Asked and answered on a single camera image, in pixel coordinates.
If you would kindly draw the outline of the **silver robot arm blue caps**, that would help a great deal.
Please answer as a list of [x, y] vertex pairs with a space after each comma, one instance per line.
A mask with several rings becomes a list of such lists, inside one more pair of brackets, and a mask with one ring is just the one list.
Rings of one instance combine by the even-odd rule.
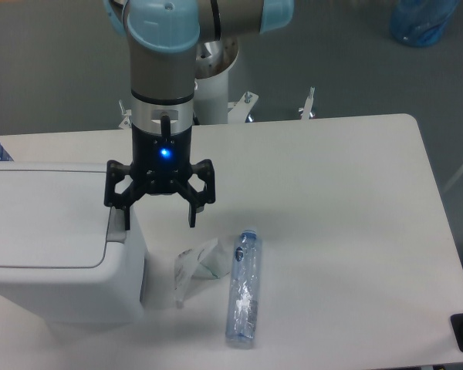
[[215, 202], [209, 159], [192, 163], [194, 91], [198, 46], [289, 24], [291, 1], [107, 1], [113, 27], [130, 53], [132, 161], [106, 165], [104, 203], [123, 214], [145, 195], [178, 194], [189, 204], [188, 221]]

